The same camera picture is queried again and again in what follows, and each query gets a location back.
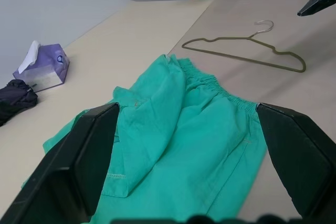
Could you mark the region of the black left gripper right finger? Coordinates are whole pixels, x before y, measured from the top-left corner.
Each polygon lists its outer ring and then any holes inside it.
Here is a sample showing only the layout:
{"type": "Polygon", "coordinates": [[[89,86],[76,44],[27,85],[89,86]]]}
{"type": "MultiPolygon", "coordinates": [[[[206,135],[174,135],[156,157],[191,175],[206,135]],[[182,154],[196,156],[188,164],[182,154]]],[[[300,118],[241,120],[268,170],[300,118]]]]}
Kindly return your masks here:
{"type": "Polygon", "coordinates": [[[272,164],[299,215],[335,223],[335,142],[292,109],[261,103],[257,113],[272,164]]]}

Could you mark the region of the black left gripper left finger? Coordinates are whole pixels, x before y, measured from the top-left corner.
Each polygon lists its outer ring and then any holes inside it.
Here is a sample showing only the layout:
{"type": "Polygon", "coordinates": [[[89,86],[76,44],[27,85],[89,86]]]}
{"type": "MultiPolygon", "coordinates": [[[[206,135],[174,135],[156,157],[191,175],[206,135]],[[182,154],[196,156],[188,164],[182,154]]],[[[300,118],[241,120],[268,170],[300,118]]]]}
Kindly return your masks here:
{"type": "Polygon", "coordinates": [[[1,223],[87,223],[95,214],[110,166],[119,105],[80,116],[41,160],[1,223]]]}

